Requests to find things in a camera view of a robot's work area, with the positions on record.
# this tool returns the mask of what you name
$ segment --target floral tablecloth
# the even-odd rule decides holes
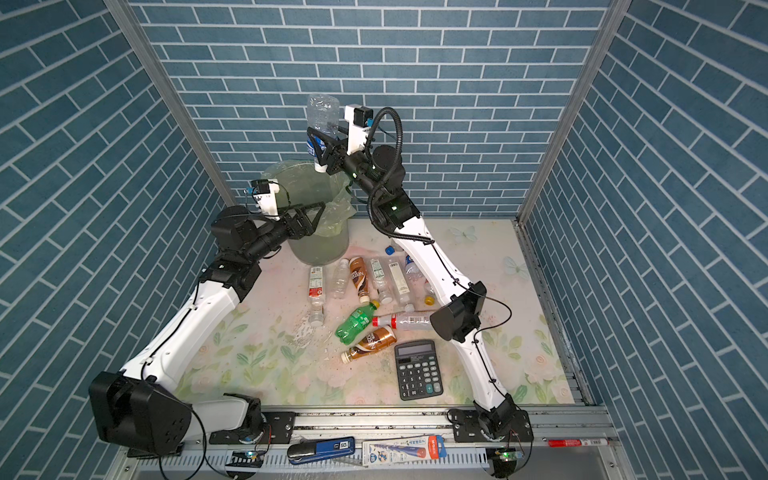
[[[488,354],[504,386],[518,403],[572,403],[571,390],[551,341],[547,322],[509,220],[427,220],[433,237],[470,279],[482,280],[488,295],[513,310],[509,322],[483,332]],[[389,239],[368,220],[349,221],[346,258],[383,256]],[[396,254],[403,260],[403,253]],[[184,373],[176,395],[188,402],[217,399],[225,392],[261,398],[264,405],[465,405],[472,388],[455,348],[433,331],[396,332],[399,342],[435,340],[444,392],[428,399],[399,398],[394,350],[342,364],[344,346],[336,327],[359,304],[346,297],[326,301],[325,325],[309,326],[306,298],[309,267],[290,248],[261,262],[261,277],[248,297],[203,344]],[[326,280],[336,264],[326,266]],[[417,296],[422,293],[417,289]],[[424,305],[423,296],[417,302]],[[382,306],[379,313],[392,313]],[[483,326],[506,318],[504,307],[486,301]]]

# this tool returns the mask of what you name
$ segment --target trash can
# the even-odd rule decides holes
[[[349,246],[346,221],[356,212],[345,189],[349,183],[346,174],[323,174],[315,171],[313,161],[288,160],[268,167],[262,178],[276,178],[280,183],[280,192],[276,196],[278,207],[288,204],[285,190],[288,190],[292,205],[326,203],[313,235],[288,240],[296,258],[309,265],[327,265],[344,255]]]

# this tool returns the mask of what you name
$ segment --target brick wallpaper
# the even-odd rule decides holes
[[[634,0],[529,224],[638,478],[768,477],[767,26]]]
[[[608,2],[131,4],[241,197],[269,164],[310,158],[306,97],[324,92],[398,110],[406,189],[426,214],[508,217]]]
[[[223,206],[101,0],[0,0],[0,478],[103,478],[88,385],[212,257]]]

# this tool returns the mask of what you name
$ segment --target calculator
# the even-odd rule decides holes
[[[400,399],[417,400],[442,394],[435,342],[416,340],[395,345]]]

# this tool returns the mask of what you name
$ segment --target green sprite bottle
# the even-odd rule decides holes
[[[352,312],[352,315],[347,317],[346,321],[336,329],[336,336],[339,337],[341,343],[349,345],[354,342],[358,334],[371,324],[373,312],[375,312],[377,308],[379,308],[379,302],[376,300],[372,300],[368,305],[357,307],[355,311]]]

